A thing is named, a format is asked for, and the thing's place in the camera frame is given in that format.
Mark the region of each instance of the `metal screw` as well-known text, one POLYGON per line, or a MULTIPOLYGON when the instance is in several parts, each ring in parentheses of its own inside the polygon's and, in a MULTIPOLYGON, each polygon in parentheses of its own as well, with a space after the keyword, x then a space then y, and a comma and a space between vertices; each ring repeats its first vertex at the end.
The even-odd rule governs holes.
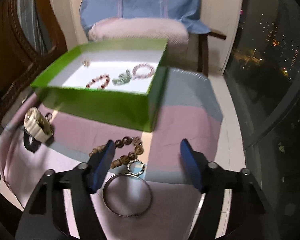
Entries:
POLYGON ((250 174, 250 170, 247 169, 247 168, 243 168, 243 169, 241 170, 241 172, 242 172, 244 175, 249 175, 249 174, 250 174))
POLYGON ((78 165, 78 169, 79 169, 79 170, 85 170, 87 167, 88 167, 88 164, 87 164, 87 163, 80 163, 80 164, 78 165))
POLYGON ((44 173, 46 176, 51 176, 54 173, 54 170, 50 169, 50 170, 46 170, 46 172, 44 173))
POLYGON ((215 162, 209 162, 208 167, 210 169, 216 169, 216 168, 218 168, 218 164, 216 164, 215 162))

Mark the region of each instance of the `blue gripper pad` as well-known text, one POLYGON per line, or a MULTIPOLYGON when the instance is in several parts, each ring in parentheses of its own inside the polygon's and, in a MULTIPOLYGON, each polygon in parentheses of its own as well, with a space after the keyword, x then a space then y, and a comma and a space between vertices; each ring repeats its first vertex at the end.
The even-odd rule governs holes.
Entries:
POLYGON ((89 189, 90 194, 95 194, 97 190, 102 187, 102 184, 110 169, 114 152, 115 144, 112 140, 109 140, 104 150, 92 155, 88 161, 88 165, 91 167, 91 169, 86 179, 87 188, 89 189))
POLYGON ((183 166, 192 185, 202 193, 206 186, 206 182, 203 180, 203 172, 208 164, 207 158, 204 154, 194 151, 187 139, 181 141, 180 152, 183 166))

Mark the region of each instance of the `white wall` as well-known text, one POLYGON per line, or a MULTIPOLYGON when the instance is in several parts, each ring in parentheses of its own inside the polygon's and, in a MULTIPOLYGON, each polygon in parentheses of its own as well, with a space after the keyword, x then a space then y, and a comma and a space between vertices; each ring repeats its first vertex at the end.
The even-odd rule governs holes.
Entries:
MULTIPOLYGON (((81 0, 50 0, 68 49, 88 40, 80 24, 81 0)), ((202 0, 201 20, 210 28, 227 35, 225 41, 209 37, 209 65, 214 71, 223 73, 228 61, 239 22, 242 0, 202 0)), ((190 61, 196 60, 197 39, 189 45, 190 61)))

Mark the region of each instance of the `blue cloth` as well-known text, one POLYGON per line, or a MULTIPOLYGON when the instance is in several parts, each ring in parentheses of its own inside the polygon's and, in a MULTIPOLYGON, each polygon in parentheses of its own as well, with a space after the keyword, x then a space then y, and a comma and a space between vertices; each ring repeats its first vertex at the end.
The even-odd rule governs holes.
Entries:
POLYGON ((96 22, 109 17, 170 18, 182 22, 190 33, 208 33, 200 21, 200 7, 201 0, 82 0, 80 18, 86 35, 96 22))

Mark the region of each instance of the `dark brown bead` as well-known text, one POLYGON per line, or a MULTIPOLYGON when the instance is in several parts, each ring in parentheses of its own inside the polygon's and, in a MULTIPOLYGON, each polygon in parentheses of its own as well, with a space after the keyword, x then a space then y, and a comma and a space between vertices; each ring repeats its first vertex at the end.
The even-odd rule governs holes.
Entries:
POLYGON ((129 157, 127 155, 122 155, 119 160, 123 165, 127 165, 129 163, 129 157))
POLYGON ((122 165, 119 159, 114 160, 112 163, 113 163, 114 166, 116 166, 116 167, 119 167, 119 166, 122 165))
POLYGON ((137 145, 135 148, 134 148, 134 151, 136 152, 136 154, 140 155, 140 154, 143 154, 143 152, 145 151, 142 147, 142 145, 137 145))
POLYGON ((122 148, 124 146, 122 140, 116 140, 114 143, 118 148, 122 148))
POLYGON ((128 157, 129 157, 129 160, 132 161, 132 160, 135 160, 138 156, 135 152, 129 152, 128 157))
POLYGON ((130 139, 130 137, 125 136, 125 137, 122 138, 122 142, 123 142, 125 145, 130 145, 130 144, 131 144, 131 139, 130 139))
POLYGON ((134 137, 134 138, 132 139, 132 143, 133 143, 134 146, 137 146, 137 145, 140 145, 142 142, 141 142, 140 137, 137 136, 137 137, 134 137))

